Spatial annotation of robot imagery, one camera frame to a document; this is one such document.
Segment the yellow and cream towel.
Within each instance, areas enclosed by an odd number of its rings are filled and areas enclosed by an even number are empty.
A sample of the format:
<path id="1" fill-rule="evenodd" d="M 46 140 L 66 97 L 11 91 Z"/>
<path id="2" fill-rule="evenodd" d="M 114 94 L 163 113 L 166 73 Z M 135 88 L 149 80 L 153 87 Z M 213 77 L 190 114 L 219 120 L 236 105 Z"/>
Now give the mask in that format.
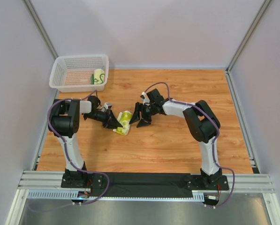
<path id="1" fill-rule="evenodd" d="M 130 111 L 123 111 L 120 112 L 117 120 L 119 121 L 119 123 L 122 125 L 122 127 L 117 127 L 115 129 L 113 129 L 113 132 L 116 132 L 120 135 L 127 135 L 130 129 L 130 120 L 132 118 L 132 113 Z"/>

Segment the green and cream patterned towel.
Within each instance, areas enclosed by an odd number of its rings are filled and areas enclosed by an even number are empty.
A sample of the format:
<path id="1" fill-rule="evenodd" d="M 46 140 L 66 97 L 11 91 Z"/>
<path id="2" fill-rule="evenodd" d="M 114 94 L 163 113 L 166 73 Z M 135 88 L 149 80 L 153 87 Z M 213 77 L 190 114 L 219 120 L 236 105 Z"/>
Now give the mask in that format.
<path id="1" fill-rule="evenodd" d="M 95 69 L 91 75 L 91 84 L 98 85 L 103 84 L 105 81 L 105 71 L 102 69 Z"/>

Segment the white perforated plastic basket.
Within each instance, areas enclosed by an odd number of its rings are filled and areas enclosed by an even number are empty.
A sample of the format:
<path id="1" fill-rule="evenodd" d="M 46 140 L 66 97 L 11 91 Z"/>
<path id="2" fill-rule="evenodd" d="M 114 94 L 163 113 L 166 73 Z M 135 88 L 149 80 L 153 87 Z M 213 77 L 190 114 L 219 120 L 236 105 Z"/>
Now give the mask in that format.
<path id="1" fill-rule="evenodd" d="M 103 84 L 91 84 L 91 75 L 95 69 L 105 71 Z M 109 58 L 105 54 L 60 56 L 53 64 L 49 86 L 60 92 L 103 91 L 108 72 Z"/>

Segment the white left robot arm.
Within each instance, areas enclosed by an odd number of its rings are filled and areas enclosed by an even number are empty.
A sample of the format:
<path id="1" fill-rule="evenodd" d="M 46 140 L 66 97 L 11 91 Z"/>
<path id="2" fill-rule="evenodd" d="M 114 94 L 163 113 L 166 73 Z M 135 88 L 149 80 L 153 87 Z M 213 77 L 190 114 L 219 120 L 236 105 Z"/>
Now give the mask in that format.
<path id="1" fill-rule="evenodd" d="M 56 99 L 49 108 L 47 113 L 48 129 L 61 143 L 66 160 L 66 172 L 88 172 L 77 140 L 80 115 L 85 120 L 91 119 L 101 122 L 102 126 L 107 129 L 122 127 L 111 110 L 112 105 L 105 103 L 102 108 L 99 108 L 100 105 L 101 101 L 97 96 L 89 96 L 85 99 Z"/>

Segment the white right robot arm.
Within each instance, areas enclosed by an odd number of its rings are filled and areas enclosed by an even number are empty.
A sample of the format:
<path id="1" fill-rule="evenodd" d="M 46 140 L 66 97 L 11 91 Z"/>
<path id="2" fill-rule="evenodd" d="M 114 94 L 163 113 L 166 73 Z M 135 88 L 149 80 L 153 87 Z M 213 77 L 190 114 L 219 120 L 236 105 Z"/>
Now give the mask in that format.
<path id="1" fill-rule="evenodd" d="M 202 158 L 201 179 L 210 187 L 222 175 L 218 165 L 217 139 L 220 123 L 209 105 L 200 100 L 196 103 L 178 102 L 165 99 L 137 102 L 130 124 L 137 122 L 137 128 L 148 126 L 156 114 L 173 115 L 184 118 L 192 137 L 198 142 Z"/>

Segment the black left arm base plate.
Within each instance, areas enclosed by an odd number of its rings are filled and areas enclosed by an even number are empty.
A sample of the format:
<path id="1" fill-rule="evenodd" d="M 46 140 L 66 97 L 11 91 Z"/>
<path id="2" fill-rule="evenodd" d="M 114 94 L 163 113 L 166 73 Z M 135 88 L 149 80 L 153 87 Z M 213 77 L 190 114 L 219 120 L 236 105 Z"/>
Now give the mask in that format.
<path id="1" fill-rule="evenodd" d="M 61 181 L 62 188 L 104 188 L 107 178 L 101 174 L 86 174 L 82 176 L 63 175 Z"/>

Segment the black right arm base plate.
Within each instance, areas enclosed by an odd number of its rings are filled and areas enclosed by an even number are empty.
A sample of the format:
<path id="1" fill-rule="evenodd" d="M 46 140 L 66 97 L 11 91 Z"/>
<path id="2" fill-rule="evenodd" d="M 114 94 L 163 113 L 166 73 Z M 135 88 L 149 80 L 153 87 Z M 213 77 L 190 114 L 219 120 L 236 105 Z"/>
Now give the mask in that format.
<path id="1" fill-rule="evenodd" d="M 202 175 L 190 175 L 185 181 L 189 190 L 229 190 L 228 180 L 225 175 L 220 176 L 215 181 L 203 178 Z"/>

